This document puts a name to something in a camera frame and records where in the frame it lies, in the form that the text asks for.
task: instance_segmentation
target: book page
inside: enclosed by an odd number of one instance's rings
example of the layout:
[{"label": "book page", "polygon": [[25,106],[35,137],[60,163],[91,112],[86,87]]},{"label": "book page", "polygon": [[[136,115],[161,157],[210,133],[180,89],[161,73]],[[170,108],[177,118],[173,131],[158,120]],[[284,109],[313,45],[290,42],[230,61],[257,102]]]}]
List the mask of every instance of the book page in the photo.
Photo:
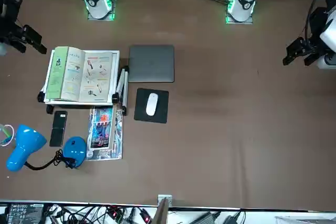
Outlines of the book page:
[{"label": "book page", "polygon": [[48,99],[61,98],[68,48],[69,47],[55,48],[46,91],[46,98]]},{"label": "book page", "polygon": [[113,54],[87,52],[80,87],[80,102],[107,102]]},{"label": "book page", "polygon": [[61,94],[62,100],[79,101],[84,61],[84,51],[69,47]]}]

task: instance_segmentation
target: open book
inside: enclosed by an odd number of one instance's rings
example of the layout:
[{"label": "open book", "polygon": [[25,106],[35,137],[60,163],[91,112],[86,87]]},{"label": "open book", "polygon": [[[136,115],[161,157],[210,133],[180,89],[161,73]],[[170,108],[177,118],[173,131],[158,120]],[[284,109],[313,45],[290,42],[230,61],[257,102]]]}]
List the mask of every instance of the open book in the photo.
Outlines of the open book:
[{"label": "open book", "polygon": [[51,57],[46,101],[111,102],[117,82],[118,51],[56,47]]}]

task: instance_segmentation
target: paper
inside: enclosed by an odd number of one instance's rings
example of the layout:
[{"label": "paper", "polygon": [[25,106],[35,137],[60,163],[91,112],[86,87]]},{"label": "paper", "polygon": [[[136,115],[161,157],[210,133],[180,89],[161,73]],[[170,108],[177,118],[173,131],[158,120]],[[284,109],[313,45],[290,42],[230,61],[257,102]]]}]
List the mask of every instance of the paper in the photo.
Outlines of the paper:
[{"label": "paper", "polygon": [[77,102],[107,102],[113,58],[111,52],[57,47],[53,55],[46,98]]},{"label": "paper", "polygon": [[86,53],[79,100],[106,101],[110,90],[111,70],[110,52]]},{"label": "paper", "polygon": [[94,108],[90,110],[87,160],[122,158],[122,110]]}]

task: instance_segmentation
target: blue desk lamp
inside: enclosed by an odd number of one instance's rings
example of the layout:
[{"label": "blue desk lamp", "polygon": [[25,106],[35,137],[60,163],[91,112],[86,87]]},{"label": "blue desk lamp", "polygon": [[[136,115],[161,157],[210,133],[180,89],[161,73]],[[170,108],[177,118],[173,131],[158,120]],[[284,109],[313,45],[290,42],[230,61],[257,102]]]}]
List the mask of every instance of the blue desk lamp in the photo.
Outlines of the blue desk lamp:
[{"label": "blue desk lamp", "polygon": [[55,157],[41,167],[32,166],[27,162],[31,153],[41,149],[47,140],[37,131],[25,125],[19,125],[16,133],[16,147],[7,160],[7,168],[17,172],[24,165],[32,170],[42,170],[51,164],[64,162],[66,167],[77,168],[86,157],[86,143],[80,136],[71,137],[64,145],[63,151],[58,150]]}]

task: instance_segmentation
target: blue lamp base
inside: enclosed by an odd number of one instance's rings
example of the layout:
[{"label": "blue lamp base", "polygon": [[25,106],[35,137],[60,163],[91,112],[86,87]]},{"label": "blue lamp base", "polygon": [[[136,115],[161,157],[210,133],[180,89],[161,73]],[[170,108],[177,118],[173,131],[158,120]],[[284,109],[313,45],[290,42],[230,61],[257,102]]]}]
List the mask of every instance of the blue lamp base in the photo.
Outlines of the blue lamp base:
[{"label": "blue lamp base", "polygon": [[75,167],[80,166],[86,158],[86,143],[80,136],[73,136],[65,143],[63,147],[64,157],[75,159]]}]

